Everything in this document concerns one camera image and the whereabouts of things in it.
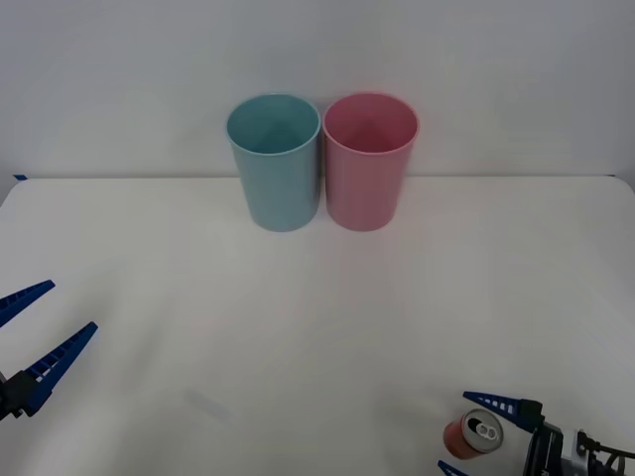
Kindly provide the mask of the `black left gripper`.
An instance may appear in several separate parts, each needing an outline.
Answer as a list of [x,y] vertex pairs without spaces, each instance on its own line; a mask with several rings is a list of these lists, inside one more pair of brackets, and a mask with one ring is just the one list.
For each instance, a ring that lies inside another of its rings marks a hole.
[[[26,307],[55,287],[46,280],[0,298],[0,326],[4,326]],[[53,393],[98,326],[90,322],[54,350],[25,370],[6,380],[0,373],[0,420],[8,415],[32,417]]]

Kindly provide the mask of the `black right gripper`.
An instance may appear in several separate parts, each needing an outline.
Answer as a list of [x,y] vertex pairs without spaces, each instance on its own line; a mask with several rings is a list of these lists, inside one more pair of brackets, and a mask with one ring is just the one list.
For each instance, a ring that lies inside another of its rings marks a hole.
[[[565,475],[562,462],[564,434],[558,427],[544,422],[540,402],[472,391],[465,391],[462,396],[532,434],[524,476]],[[438,467],[445,476],[467,476],[442,460],[438,461]]]

